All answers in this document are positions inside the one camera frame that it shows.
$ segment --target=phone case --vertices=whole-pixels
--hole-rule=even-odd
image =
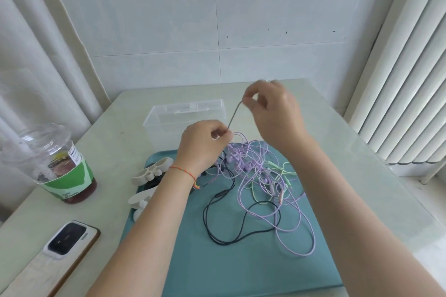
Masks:
[[[66,255],[48,249],[48,244],[69,223],[86,231]],[[100,235],[100,230],[78,221],[69,221],[49,240],[36,257],[0,294],[0,297],[53,297]]]

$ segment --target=smartphone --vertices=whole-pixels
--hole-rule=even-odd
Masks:
[[[0,296],[53,297],[100,233],[78,221],[66,223]]]

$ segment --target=teal tray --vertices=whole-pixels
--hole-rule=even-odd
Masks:
[[[275,149],[270,150],[282,164],[286,159]],[[161,158],[175,159],[176,150],[154,153],[145,166]],[[203,208],[219,191],[229,188],[231,180],[219,176],[204,186],[213,177],[201,176],[197,183],[200,190],[190,194],[183,220],[178,231],[163,297],[239,297],[267,296],[342,286],[341,278],[328,250],[316,217],[306,197],[298,203],[308,217],[315,232],[316,248],[308,257],[298,257],[288,252],[277,240],[275,232],[248,236],[239,243],[228,246],[215,244],[203,225]],[[232,240],[239,232],[244,210],[236,199],[236,187],[208,212],[208,225],[214,235],[223,240]],[[293,194],[302,193],[299,180],[292,182]],[[243,191],[243,201],[254,202],[250,190]],[[267,206],[256,206],[254,212],[271,211]],[[122,239],[133,226],[131,209]],[[291,228],[296,223],[296,210],[282,207],[282,228]],[[259,218],[248,215],[243,235],[269,225]],[[311,249],[311,234],[306,221],[297,231],[280,233],[283,242],[292,250],[306,253]]]

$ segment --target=bracelet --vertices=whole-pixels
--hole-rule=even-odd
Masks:
[[[194,189],[200,189],[200,186],[197,184],[197,179],[195,178],[195,176],[193,176],[191,173],[189,173],[186,169],[183,169],[181,167],[177,167],[176,165],[171,165],[169,168],[175,168],[175,169],[179,169],[184,171],[185,173],[189,174],[190,176],[192,176],[193,178],[193,188]]]

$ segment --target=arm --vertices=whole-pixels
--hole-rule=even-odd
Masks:
[[[197,178],[214,164],[232,136],[220,121],[199,121],[183,133],[174,165]],[[192,176],[184,171],[166,172],[147,207],[86,297],[161,296],[192,186]]]
[[[298,173],[349,296],[446,296],[309,136],[297,101],[281,83],[257,81],[243,103],[261,136]]]

